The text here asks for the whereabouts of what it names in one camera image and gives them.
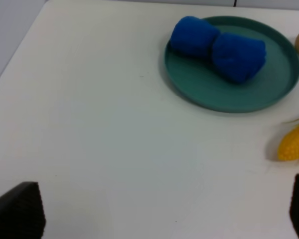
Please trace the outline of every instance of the white wall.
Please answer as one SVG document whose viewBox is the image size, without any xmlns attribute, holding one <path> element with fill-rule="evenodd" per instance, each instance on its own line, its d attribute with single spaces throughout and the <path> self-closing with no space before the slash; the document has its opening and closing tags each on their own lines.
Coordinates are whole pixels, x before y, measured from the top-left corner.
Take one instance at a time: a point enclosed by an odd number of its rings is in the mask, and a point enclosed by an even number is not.
<svg viewBox="0 0 299 239">
<path fill-rule="evenodd" d="M 299 0 L 237 0 L 237 6 L 299 10 Z"/>
<path fill-rule="evenodd" d="M 0 0 L 0 75 L 45 0 Z"/>
<path fill-rule="evenodd" d="M 130 1 L 199 4 L 199 5 L 219 5 L 219 6 L 233 6 L 234 5 L 234 0 L 130 0 Z"/>
</svg>

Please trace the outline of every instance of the teal plate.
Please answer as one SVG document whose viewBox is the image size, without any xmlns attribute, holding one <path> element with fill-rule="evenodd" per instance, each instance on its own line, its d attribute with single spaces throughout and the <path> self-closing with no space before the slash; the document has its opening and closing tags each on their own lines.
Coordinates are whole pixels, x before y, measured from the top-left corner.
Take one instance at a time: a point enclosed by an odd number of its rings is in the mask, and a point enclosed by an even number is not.
<svg viewBox="0 0 299 239">
<path fill-rule="evenodd" d="M 299 79 L 299 56 L 293 45 L 273 28 L 242 17 L 205 18 L 222 32 L 261 39 L 266 43 L 267 61 L 250 81 L 230 83 L 204 61 L 165 50 L 168 75 L 179 92 L 191 101 L 215 111 L 246 113 L 261 110 L 286 96 Z"/>
</svg>

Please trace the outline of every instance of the table surface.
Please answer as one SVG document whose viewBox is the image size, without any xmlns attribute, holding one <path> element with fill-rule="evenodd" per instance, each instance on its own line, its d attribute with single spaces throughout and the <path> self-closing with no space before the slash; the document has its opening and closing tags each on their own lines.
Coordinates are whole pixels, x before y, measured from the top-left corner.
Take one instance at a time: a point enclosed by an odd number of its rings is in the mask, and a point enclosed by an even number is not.
<svg viewBox="0 0 299 239">
<path fill-rule="evenodd" d="M 51 0 L 0 78 L 0 195 L 38 181 L 45 239 L 295 239 L 299 163 L 275 151 L 299 83 L 251 114 L 178 96 L 162 64 L 185 15 L 235 15 L 294 41 L 299 11 Z"/>
</svg>

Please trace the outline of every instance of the yellow corn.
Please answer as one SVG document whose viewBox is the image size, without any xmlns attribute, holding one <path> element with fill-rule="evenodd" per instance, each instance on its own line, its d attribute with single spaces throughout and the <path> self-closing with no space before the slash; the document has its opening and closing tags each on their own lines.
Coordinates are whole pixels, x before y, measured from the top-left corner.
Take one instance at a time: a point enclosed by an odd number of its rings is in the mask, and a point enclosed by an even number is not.
<svg viewBox="0 0 299 239">
<path fill-rule="evenodd" d="M 278 149 L 278 158 L 281 161 L 299 159 L 299 125 L 283 138 Z"/>
</svg>

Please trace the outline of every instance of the rolled towel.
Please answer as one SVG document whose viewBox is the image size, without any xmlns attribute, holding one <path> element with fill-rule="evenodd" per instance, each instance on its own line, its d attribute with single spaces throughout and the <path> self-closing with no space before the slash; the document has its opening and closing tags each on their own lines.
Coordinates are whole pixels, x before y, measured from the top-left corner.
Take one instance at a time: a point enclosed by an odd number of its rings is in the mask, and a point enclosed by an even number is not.
<svg viewBox="0 0 299 239">
<path fill-rule="evenodd" d="M 264 41 L 232 33 L 221 34 L 212 48 L 217 70 L 235 83 L 253 78 L 266 62 Z"/>
<path fill-rule="evenodd" d="M 220 30 L 194 16 L 182 18 L 170 38 L 171 47 L 187 56 L 210 58 L 211 47 Z"/>
</svg>

